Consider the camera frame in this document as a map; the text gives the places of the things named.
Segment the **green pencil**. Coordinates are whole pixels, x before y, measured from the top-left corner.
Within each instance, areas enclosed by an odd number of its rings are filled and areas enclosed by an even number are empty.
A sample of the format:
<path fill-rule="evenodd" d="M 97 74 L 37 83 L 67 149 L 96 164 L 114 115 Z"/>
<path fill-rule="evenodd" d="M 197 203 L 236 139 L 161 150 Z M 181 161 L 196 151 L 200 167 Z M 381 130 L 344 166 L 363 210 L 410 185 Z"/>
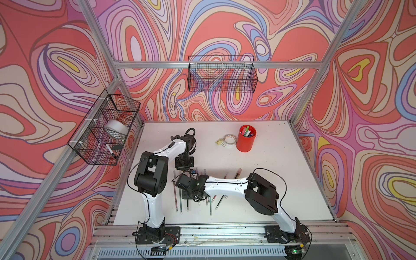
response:
<path fill-rule="evenodd" d="M 179 193 L 179 210 L 180 210 L 180 214 L 183 214 L 183 204 L 182 204 L 182 195 L 181 193 Z"/>

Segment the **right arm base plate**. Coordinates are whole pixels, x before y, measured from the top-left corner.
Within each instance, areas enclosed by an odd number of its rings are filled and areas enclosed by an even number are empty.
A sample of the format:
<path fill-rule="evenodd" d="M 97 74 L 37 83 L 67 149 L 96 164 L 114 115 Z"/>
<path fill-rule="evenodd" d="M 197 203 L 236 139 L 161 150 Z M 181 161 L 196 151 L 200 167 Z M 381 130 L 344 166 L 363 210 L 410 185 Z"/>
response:
<path fill-rule="evenodd" d="M 311 233 L 303 225 L 297 226 L 294 233 L 282 231 L 278 225 L 267 225 L 264 227 L 268 243 L 301 243 L 306 244 L 311 241 Z"/>

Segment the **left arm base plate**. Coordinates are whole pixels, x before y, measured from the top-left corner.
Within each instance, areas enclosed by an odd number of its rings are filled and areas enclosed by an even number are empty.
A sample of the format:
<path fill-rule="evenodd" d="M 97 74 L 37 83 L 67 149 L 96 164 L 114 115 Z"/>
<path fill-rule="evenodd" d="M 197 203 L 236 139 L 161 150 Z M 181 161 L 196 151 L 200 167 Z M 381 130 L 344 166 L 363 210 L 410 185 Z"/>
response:
<path fill-rule="evenodd" d="M 165 244 L 176 245 L 180 242 L 181 227 L 168 226 L 154 229 L 151 227 L 140 227 L 139 231 L 132 235 L 135 237 L 135 243 L 138 245 L 144 244 Z"/>

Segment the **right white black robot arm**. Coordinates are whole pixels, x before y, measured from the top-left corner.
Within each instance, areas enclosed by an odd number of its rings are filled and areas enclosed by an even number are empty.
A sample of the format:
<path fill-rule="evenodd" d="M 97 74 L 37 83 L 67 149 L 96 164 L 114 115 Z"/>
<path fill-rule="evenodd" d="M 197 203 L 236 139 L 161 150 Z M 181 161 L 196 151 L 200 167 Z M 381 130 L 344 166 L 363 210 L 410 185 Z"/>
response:
<path fill-rule="evenodd" d="M 244 198 L 257 213 L 270 216 L 276 222 L 276 225 L 265 227 L 265 238 L 269 243 L 305 245 L 313 239 L 312 232 L 281 206 L 282 197 L 276 186 L 256 172 L 239 179 L 221 179 L 208 175 L 193 177 L 182 173 L 173 182 L 182 190 L 183 199 L 195 202 L 214 196 Z"/>

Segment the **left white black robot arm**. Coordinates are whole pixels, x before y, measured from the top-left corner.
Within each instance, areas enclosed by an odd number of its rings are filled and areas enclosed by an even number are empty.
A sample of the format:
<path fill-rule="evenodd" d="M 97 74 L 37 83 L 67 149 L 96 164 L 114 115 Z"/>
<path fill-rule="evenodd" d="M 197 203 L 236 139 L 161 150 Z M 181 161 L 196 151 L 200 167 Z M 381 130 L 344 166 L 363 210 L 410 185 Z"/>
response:
<path fill-rule="evenodd" d="M 186 172 L 194 167 L 192 155 L 197 144 L 195 134 L 195 129 L 190 128 L 184 135 L 172 136 L 165 147 L 141 155 L 136 166 L 134 185 L 144 200 L 146 219 L 138 223 L 132 234 L 136 245 L 179 243 L 181 228 L 166 226 L 161 193 L 167 184 L 171 161 L 174 161 L 178 171 Z"/>

